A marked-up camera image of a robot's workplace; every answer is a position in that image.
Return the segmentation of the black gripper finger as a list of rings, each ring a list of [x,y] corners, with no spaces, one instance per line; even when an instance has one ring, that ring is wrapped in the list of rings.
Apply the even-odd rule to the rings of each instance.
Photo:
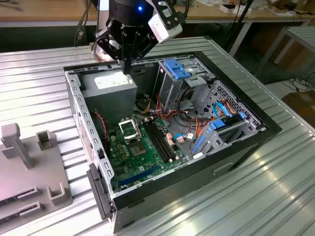
[[[122,72],[127,74],[127,57],[123,55],[122,46],[113,38],[108,30],[102,29],[94,35],[95,55],[103,61],[108,61],[110,58],[117,60],[121,65]]]
[[[131,71],[132,63],[135,60],[143,58],[157,43],[157,39],[153,35],[149,35],[141,43],[135,44],[131,57],[127,62],[127,74]]]

